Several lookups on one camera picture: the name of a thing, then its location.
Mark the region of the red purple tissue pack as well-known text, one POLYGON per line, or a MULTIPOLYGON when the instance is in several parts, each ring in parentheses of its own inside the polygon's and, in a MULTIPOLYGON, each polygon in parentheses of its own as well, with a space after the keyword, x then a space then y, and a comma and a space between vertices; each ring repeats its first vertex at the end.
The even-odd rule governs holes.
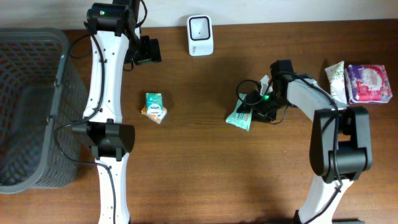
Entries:
POLYGON ((345 68, 348 102, 388 103, 392 90, 383 65, 348 65, 345 68))

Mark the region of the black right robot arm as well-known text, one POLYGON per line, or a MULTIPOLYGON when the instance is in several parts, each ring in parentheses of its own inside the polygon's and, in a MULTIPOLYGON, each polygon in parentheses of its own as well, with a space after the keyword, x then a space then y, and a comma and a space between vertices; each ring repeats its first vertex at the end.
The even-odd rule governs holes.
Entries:
POLYGON ((250 94, 236 93, 237 111, 276 125, 280 109, 298 108, 312 121, 309 159, 315 175, 292 223, 332 223, 344 193, 372 166, 369 113, 335 100, 311 75, 295 73, 290 60, 275 61, 270 72, 250 94))

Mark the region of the teal Kleenex tissue pack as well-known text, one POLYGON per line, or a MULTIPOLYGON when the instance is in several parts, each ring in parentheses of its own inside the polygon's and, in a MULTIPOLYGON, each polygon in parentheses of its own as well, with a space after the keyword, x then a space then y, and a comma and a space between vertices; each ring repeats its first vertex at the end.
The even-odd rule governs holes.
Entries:
POLYGON ((146 93, 147 114, 161 114, 163 112, 163 102, 161 93, 146 93))

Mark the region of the green wipes pack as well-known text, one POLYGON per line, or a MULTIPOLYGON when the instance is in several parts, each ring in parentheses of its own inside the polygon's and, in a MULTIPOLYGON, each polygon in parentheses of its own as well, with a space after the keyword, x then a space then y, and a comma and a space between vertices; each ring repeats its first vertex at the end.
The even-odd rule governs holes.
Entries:
POLYGON ((238 108, 240 106, 243 106, 243 103, 238 100, 234 111, 226 118, 226 123, 245 129, 249 132, 252 120, 252 109, 249 109, 248 113, 238 113, 238 108))

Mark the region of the white Pantene tube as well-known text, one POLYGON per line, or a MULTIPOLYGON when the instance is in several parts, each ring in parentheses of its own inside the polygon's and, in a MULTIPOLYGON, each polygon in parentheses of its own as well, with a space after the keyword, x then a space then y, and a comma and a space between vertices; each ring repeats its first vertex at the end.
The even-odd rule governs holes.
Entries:
POLYGON ((330 95, 337 101, 347 104, 345 88, 345 62, 340 61, 325 69, 326 76, 330 83, 330 95))

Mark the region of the orange tissue pack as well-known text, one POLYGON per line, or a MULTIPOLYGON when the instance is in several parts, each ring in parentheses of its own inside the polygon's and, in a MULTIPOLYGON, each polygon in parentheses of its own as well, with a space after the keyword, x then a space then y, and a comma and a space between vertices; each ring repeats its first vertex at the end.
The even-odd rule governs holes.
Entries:
POLYGON ((143 114, 144 116, 146 116, 153 122, 160 124, 167 115, 167 109, 166 109, 166 107, 164 107, 161 114, 147 114, 147 108, 145 106, 145 107, 143 107, 143 109, 141 109, 141 114, 143 114))

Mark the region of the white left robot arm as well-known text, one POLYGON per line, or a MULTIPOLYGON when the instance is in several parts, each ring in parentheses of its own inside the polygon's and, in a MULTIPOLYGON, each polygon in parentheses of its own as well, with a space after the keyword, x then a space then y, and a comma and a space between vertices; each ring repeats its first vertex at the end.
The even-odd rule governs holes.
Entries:
POLYGON ((87 11, 85 27, 91 40, 92 68, 88 101, 80 121, 72 123, 91 149, 92 165, 99 175, 100 223, 130 223, 126 171, 134 147, 135 128, 124 124, 121 87, 125 64, 161 62, 159 41, 141 35, 139 18, 144 1, 114 0, 94 3, 87 11))

